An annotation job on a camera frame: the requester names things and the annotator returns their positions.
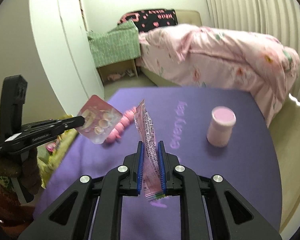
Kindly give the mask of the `orange sleeve forearm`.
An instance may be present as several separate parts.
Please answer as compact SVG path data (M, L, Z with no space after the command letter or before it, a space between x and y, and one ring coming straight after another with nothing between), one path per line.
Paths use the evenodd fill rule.
M33 222L34 208L22 206L17 195L0 181L0 239L18 239L19 235Z

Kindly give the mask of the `left hand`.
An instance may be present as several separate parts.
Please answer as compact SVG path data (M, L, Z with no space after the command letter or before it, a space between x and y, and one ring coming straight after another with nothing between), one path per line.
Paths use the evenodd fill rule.
M29 150L29 155L25 161L19 155L11 157L0 157L0 186L8 191L13 191L11 178L17 178L26 191L32 195L38 193L42 180L40 177L37 149Z

